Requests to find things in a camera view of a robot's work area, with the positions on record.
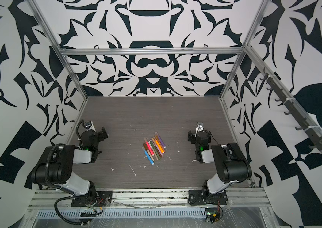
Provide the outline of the blue highlighter pen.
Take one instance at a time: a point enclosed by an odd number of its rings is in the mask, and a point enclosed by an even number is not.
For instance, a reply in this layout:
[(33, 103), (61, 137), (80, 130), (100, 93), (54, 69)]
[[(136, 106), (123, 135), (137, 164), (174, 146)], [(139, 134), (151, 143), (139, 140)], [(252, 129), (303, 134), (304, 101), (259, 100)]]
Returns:
[(151, 156), (148, 154), (148, 152), (144, 150), (144, 153), (145, 153), (145, 155), (146, 155), (147, 159), (149, 160), (149, 162), (151, 163), (151, 165), (154, 165), (154, 161), (152, 160), (152, 158), (151, 158)]

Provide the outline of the orange highlighter pen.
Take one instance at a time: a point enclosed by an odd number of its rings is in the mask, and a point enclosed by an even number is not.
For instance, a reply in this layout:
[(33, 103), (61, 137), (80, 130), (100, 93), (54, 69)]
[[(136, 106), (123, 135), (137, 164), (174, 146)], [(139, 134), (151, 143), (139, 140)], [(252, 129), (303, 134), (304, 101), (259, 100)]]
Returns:
[(163, 150), (161, 144), (156, 139), (155, 139), (155, 142), (156, 142), (158, 148), (160, 149), (161, 153), (164, 154), (164, 150)]

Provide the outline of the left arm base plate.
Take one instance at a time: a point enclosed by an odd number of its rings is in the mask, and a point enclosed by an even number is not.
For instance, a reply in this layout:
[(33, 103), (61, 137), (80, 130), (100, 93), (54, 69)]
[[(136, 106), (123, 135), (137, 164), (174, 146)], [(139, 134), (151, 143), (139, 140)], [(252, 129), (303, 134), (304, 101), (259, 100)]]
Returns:
[(111, 203), (113, 198), (112, 191), (97, 191), (96, 193), (89, 193), (82, 196), (75, 196), (72, 199), (72, 207), (85, 207), (91, 205), (94, 207), (103, 207)]

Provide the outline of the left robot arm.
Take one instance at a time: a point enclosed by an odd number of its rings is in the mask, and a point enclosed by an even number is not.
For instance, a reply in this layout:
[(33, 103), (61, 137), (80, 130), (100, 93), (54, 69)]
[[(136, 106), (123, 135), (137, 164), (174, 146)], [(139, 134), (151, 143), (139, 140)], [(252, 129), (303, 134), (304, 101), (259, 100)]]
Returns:
[(73, 165), (95, 163), (100, 153), (99, 143), (107, 138), (104, 127), (100, 132), (90, 128), (80, 135), (79, 146), (59, 143), (46, 147), (31, 172), (32, 182), (69, 193), (77, 200), (95, 199), (94, 183), (74, 173)]

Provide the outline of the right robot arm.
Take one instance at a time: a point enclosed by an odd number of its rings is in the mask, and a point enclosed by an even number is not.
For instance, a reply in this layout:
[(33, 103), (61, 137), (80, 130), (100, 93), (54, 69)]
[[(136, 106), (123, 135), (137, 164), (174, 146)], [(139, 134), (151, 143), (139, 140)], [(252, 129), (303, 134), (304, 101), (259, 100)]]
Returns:
[(205, 181), (202, 192), (205, 197), (218, 195), (230, 185), (251, 178), (252, 170), (239, 145), (235, 142), (210, 146), (210, 131), (189, 131), (187, 140), (195, 145), (196, 160), (200, 163), (213, 163), (216, 174)]

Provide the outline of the purple marker pen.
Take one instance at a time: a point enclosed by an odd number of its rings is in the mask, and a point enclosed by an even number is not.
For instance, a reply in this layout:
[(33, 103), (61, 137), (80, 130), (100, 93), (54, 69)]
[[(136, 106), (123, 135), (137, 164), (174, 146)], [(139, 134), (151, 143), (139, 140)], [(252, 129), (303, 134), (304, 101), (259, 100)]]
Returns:
[(165, 145), (165, 143), (163, 142), (163, 140), (162, 140), (162, 138), (160, 137), (160, 135), (159, 135), (157, 132), (155, 132), (155, 134), (156, 134), (156, 136), (157, 136), (158, 140), (160, 141), (160, 143), (161, 143), (162, 147), (163, 147), (163, 148), (166, 148), (166, 145)]

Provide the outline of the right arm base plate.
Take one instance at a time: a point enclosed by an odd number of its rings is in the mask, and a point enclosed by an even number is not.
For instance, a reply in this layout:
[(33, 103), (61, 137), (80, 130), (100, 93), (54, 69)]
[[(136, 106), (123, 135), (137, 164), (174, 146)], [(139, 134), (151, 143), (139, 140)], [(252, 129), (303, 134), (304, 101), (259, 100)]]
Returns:
[(228, 197), (226, 192), (210, 194), (202, 190), (188, 191), (188, 204), (191, 206), (201, 205), (227, 205)]

